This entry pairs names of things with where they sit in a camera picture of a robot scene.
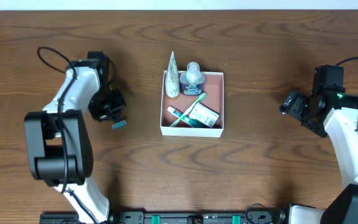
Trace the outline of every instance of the green toothbrush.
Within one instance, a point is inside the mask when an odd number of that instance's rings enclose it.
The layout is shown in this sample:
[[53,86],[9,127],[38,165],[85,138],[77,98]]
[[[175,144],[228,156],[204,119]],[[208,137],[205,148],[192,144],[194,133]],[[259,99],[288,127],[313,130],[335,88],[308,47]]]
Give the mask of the green toothbrush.
[[208,96],[208,94],[206,92],[200,94],[200,96],[198,97],[198,99],[196,101],[194,101],[194,103],[189,107],[187,108],[187,110],[174,122],[170,125],[170,127],[175,127],[182,118],[184,118],[188,113],[190,113],[190,111],[192,111],[192,109],[194,108],[194,106],[196,106],[196,104],[198,102],[201,102],[203,100],[205,100],[206,96]]

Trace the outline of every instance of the wood grain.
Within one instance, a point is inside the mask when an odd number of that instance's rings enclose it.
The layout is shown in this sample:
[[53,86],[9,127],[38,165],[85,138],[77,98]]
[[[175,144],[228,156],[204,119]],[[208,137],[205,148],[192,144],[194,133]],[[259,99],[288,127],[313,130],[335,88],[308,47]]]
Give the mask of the wood grain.
[[[29,172],[23,119],[54,97],[64,77],[36,57],[40,45],[71,59],[102,50],[116,63],[128,125],[113,131],[86,115],[93,175],[104,194],[147,210],[243,210],[251,203],[327,207],[341,192],[330,140],[277,108],[309,93],[313,69],[358,55],[358,11],[0,12],[0,223],[37,223],[72,210]],[[163,137],[162,72],[196,61],[224,72],[220,139]],[[51,63],[65,63],[48,55]],[[358,62],[344,86],[358,94]]]

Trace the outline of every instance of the cardboard box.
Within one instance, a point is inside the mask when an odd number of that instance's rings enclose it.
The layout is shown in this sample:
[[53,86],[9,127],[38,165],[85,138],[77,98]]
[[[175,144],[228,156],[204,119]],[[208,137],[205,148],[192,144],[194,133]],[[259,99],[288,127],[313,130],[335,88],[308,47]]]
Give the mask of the cardboard box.
[[167,136],[192,136],[192,137],[212,137],[219,138],[224,127],[224,90],[223,90],[223,73],[221,72],[203,72],[206,77],[204,91],[208,93],[207,98],[201,103],[209,109],[217,112],[220,117],[213,128],[191,128],[186,123],[180,121],[176,127],[171,128],[170,125],[177,119],[174,115],[167,111],[172,106],[181,112],[185,110],[198,99],[198,96],[185,96],[179,94],[176,99],[170,99],[165,94],[165,75],[163,74],[162,94],[161,94],[161,115],[160,128],[162,135]]

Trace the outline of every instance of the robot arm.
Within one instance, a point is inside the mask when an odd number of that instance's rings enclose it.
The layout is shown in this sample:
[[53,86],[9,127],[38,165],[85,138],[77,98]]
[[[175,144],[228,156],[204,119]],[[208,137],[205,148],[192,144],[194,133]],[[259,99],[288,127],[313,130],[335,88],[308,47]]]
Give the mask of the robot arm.
[[326,209],[295,205],[289,224],[358,223],[358,96],[345,94],[343,68],[317,67],[312,95],[292,91],[279,108],[321,137],[330,137],[341,171],[344,191]]
[[343,188],[358,184],[358,110],[334,108],[324,120],[324,128],[333,142]]
[[77,78],[63,99],[61,116],[65,128],[57,122],[58,101],[73,78],[73,69],[66,70],[66,79],[55,98],[42,110],[25,117],[25,133],[30,170],[35,179],[62,191],[65,160],[62,145],[50,146],[46,140],[61,137],[65,132],[68,154],[68,184],[64,196],[78,213],[82,223],[101,223],[108,219],[109,200],[99,191],[91,177],[93,152],[83,116],[87,108],[98,121],[119,121],[126,106],[118,90],[108,85],[109,59],[102,52],[89,52],[88,58],[72,62]]

